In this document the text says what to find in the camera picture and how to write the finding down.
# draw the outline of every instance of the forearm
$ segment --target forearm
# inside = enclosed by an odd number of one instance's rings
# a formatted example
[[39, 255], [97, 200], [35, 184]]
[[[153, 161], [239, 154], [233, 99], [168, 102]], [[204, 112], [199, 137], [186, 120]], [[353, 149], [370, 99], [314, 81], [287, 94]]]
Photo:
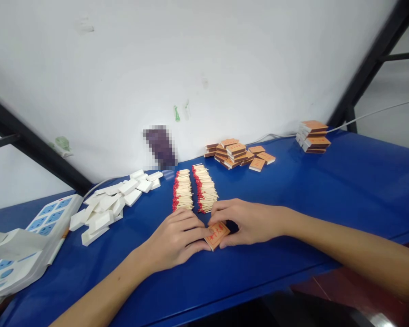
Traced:
[[409, 301], [409, 248], [297, 212], [291, 214], [286, 234]]
[[51, 327], [105, 327], [110, 324], [135, 288], [150, 275], [142, 264], [140, 248], [103, 281], [56, 319]]

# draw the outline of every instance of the green stain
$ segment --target green stain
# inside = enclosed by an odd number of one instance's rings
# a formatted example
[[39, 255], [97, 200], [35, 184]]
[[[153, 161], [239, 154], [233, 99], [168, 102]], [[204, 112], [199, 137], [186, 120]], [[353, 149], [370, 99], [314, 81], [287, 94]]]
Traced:
[[64, 149], [65, 151], [71, 151], [70, 149], [70, 142], [65, 136], [59, 136], [55, 139], [56, 144]]
[[179, 113], [177, 112], [177, 106], [174, 106], [174, 112], [176, 114], [176, 122], [179, 122], [180, 121], [180, 116], [179, 116]]

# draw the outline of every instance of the finger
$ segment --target finger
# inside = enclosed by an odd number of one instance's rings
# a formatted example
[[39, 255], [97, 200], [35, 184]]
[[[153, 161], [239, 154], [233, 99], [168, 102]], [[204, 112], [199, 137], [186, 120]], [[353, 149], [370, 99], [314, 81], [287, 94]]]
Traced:
[[212, 213], [210, 215], [213, 216], [217, 211], [230, 207], [234, 204], [235, 201], [236, 199], [214, 202], [214, 205], [212, 206]]
[[179, 254], [179, 264], [185, 263], [190, 257], [192, 257], [194, 253], [200, 252], [202, 250], [212, 251], [210, 246], [205, 241], [197, 241], [189, 244]]
[[223, 249], [228, 246], [235, 246], [241, 244], [247, 244], [247, 242], [244, 240], [242, 233], [237, 232], [235, 234], [224, 236], [223, 239], [221, 240], [221, 243], [219, 244], [219, 247]]
[[195, 242], [199, 239], [211, 236], [214, 234], [214, 231], [209, 228], [194, 228], [190, 229], [189, 231], [182, 233], [182, 240], [186, 244]]
[[188, 218], [188, 219], [176, 222], [175, 224], [178, 225], [179, 230], [181, 231], [186, 231], [188, 229], [193, 229], [196, 227], [202, 227], [202, 228], [205, 227], [205, 224], [203, 224], [203, 222], [197, 217]]
[[233, 215], [232, 208], [217, 211], [208, 221], [208, 226], [212, 226], [220, 221], [233, 220], [236, 222], [236, 217]]
[[177, 216], [171, 217], [170, 222], [171, 223], [179, 222], [179, 221], [189, 219], [189, 218], [197, 218], [197, 216], [191, 210], [186, 210], [182, 213], [179, 213]]
[[171, 215], [167, 216], [166, 219], [175, 217], [175, 216], [177, 216], [178, 214], [181, 214], [181, 213], [186, 212], [186, 211], [190, 211], [190, 210], [185, 209], [185, 208], [179, 208], [179, 209], [177, 209], [176, 211], [174, 211]]

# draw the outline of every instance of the black metal frame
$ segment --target black metal frame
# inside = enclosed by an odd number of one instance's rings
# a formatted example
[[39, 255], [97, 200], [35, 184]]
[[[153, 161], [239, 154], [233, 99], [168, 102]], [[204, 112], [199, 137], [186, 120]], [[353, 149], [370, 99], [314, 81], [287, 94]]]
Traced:
[[12, 144], [80, 195], [92, 187], [91, 182], [58, 155], [27, 126], [0, 104], [0, 147]]
[[[329, 126], [338, 127], [344, 121], [354, 119], [355, 105], [385, 61], [409, 59], [409, 53], [390, 55], [408, 27], [409, 0], [400, 0], [336, 106], [329, 119]], [[357, 133], [356, 123], [348, 125], [348, 130]]]

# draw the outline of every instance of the person's right hand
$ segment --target person's right hand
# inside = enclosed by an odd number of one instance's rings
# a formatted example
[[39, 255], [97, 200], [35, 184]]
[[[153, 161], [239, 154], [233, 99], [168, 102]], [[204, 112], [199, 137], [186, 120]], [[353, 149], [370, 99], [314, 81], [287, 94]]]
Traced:
[[285, 234], [286, 222], [289, 216], [297, 213], [286, 207], [269, 206], [260, 203], [251, 203], [239, 199], [217, 201], [212, 207], [212, 217], [209, 226], [225, 220], [235, 222], [239, 231], [227, 235], [219, 247], [240, 244], [266, 242]]

